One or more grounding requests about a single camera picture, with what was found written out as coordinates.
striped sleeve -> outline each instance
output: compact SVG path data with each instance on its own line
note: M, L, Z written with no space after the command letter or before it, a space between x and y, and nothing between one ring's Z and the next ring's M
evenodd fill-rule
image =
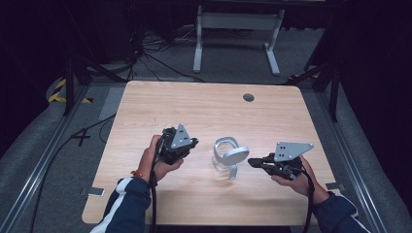
M102 221L90 233L145 230L145 212L151 205L149 187L140 178L119 181L106 206Z

handheld controller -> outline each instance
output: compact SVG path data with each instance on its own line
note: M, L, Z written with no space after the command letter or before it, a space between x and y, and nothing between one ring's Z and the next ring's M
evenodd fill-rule
M313 148L312 144L278 143L276 152L263 158L250 158L249 164L263 169L268 175L293 181L302 170L300 155Z
M174 127L163 129L163 135L157 143L158 158L172 165L181 158L190 154L198 143L196 138L190 138L188 132L182 124L178 128Z

hand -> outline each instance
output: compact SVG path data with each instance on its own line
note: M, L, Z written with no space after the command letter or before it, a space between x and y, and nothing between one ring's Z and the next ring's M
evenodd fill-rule
M146 183L149 183L149 178L152 169L152 162L154 161L155 157L155 147L160 139L160 135L154 135L152 137L151 144L148 148L145 149L143 152L142 158L140 159L139 163L139 172L142 174L142 179L145 180ZM166 164L162 161L158 161L154 167L154 173L157 178L157 181L160 181L168 172L177 170L183 164L183 159L178 160L173 165Z
M312 182L315 186L313 203L319 204L325 201L329 197L329 194L323 187L321 187L318 181L316 181L315 173L313 172L309 162L302 155L300 156L300 159L302 160L302 165L308 175L311 177ZM291 187L295 192L299 194L309 196L309 183L307 177L304 174L300 174L294 181L289 181L279 176L272 176L271 179L282 186Z

white metal frame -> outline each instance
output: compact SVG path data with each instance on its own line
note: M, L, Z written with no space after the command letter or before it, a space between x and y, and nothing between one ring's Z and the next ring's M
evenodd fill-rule
M194 53L193 72L199 73L202 63L202 29L203 28L230 28L230 29L252 29L271 30L272 38L269 43L264 44L267 59L269 60L272 74L280 75L273 48L279 34L285 10L279 11L278 15L254 15L254 14L228 14L228 13L203 13L202 6L197 9L196 34L197 43Z

table surface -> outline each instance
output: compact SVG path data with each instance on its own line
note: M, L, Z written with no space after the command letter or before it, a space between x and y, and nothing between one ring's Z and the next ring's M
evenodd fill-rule
M243 99L246 93L255 100ZM83 213L99 222L120 178L138 167L153 134L182 123L199 143L182 167L161 180L157 223L180 225L303 225L307 198L273 182L261 169L238 164L235 180L222 178L212 164L214 144L222 137L248 147L250 157L274 152L277 142L312 143L304 153L323 186L334 183L324 149L300 90L295 86L228 83L129 82ZM152 220L152 207L146 222Z

